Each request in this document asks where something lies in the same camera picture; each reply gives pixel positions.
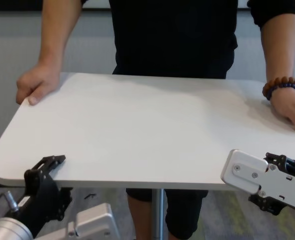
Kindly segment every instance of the metal table leg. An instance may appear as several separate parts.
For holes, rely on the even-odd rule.
[[[163,240],[164,190],[152,190],[152,240]]]

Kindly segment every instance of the person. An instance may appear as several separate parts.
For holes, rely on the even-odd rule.
[[[58,87],[65,47],[85,1],[43,1],[38,62],[18,79],[17,103],[28,98],[35,105]],[[226,78],[237,47],[238,0],[109,0],[109,3],[116,46],[114,74]],[[273,85],[277,78],[292,77],[295,0],[249,0],[247,5],[260,28],[267,82]],[[295,88],[277,87],[270,101],[295,126]],[[168,239],[190,238],[197,229],[207,190],[165,191]],[[126,192],[136,239],[150,240],[152,190]]]

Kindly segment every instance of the white table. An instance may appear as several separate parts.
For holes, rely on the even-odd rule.
[[[232,149],[295,159],[295,131],[249,80],[62,74],[25,101],[0,138],[0,184],[23,186],[42,157],[65,155],[62,187],[224,190]]]

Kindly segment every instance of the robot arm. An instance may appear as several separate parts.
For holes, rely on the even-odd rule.
[[[286,206],[295,209],[295,160],[285,155],[267,153],[260,159],[232,150],[221,179],[251,194],[249,200],[262,211],[278,215]]]
[[[0,240],[32,240],[43,226],[61,221],[72,201],[72,188],[59,189],[50,172],[62,164],[65,156],[44,157],[24,174],[25,193],[17,204],[11,193],[5,194],[11,210],[0,218]],[[66,228],[36,238],[37,240],[119,240],[120,235],[107,203],[76,215]]]

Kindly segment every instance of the beaded bracelet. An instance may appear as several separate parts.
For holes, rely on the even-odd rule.
[[[270,101],[272,97],[272,93],[277,88],[294,88],[295,89],[295,78],[294,77],[286,77],[276,78],[267,82],[262,90],[263,96],[266,97],[267,100]]]

